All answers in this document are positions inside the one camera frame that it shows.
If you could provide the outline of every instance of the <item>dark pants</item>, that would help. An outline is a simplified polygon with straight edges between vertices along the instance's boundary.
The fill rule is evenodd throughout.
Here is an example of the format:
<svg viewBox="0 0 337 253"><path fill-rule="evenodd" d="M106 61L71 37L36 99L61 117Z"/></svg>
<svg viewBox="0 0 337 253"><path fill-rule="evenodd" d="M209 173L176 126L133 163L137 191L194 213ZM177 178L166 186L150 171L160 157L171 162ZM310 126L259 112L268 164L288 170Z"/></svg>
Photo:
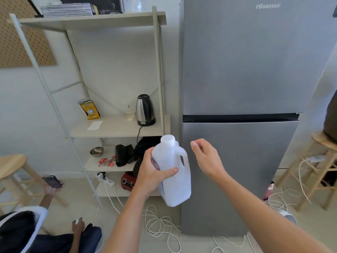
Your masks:
<svg viewBox="0 0 337 253"><path fill-rule="evenodd" d="M102 230L89 224L83 231L78 253L95 253ZM73 234L61 234L57 236L39 234L31 247L30 253L69 253Z"/></svg>

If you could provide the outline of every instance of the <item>white paper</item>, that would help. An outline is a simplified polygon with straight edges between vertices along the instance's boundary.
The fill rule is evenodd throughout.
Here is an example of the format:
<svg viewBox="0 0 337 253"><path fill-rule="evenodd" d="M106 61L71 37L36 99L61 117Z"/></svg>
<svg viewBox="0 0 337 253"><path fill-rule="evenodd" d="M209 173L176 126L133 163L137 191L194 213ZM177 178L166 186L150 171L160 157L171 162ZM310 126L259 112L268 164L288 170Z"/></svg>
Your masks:
<svg viewBox="0 0 337 253"><path fill-rule="evenodd" d="M90 127L88 128L88 131L93 131L95 129L99 129L103 121L93 121Z"/></svg>

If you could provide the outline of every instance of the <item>hisense logo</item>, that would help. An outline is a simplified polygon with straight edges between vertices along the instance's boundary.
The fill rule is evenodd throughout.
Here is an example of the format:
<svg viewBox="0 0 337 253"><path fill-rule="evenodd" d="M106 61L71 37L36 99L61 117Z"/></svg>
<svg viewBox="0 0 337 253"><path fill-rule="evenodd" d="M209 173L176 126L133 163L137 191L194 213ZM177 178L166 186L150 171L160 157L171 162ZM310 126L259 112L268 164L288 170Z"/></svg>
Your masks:
<svg viewBox="0 0 337 253"><path fill-rule="evenodd" d="M256 9L274 9L274 8L280 8L281 4L258 4L256 5Z"/></svg>

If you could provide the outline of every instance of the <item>refrigerator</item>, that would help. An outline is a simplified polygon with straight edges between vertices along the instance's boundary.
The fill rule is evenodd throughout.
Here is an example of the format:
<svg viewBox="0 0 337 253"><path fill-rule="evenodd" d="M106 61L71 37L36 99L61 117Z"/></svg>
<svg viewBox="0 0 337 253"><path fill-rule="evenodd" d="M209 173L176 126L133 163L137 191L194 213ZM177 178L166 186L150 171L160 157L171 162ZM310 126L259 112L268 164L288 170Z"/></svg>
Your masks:
<svg viewBox="0 0 337 253"><path fill-rule="evenodd" d="M181 144L192 186L181 206L182 233L247 233L230 201L198 167L190 142L209 141L226 171L263 199L337 40L336 5L181 1Z"/></svg>

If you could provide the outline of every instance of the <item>yellow pouch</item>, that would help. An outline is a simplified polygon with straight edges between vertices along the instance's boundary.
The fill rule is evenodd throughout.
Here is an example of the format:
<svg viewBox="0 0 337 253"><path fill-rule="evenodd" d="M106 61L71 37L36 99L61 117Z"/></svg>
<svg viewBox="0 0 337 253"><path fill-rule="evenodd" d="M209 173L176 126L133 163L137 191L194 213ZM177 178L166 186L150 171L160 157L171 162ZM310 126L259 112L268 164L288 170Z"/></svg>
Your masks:
<svg viewBox="0 0 337 253"><path fill-rule="evenodd" d="M94 102L90 99L80 99L77 101L87 114L87 119L98 119L100 117L99 112L96 109Z"/></svg>

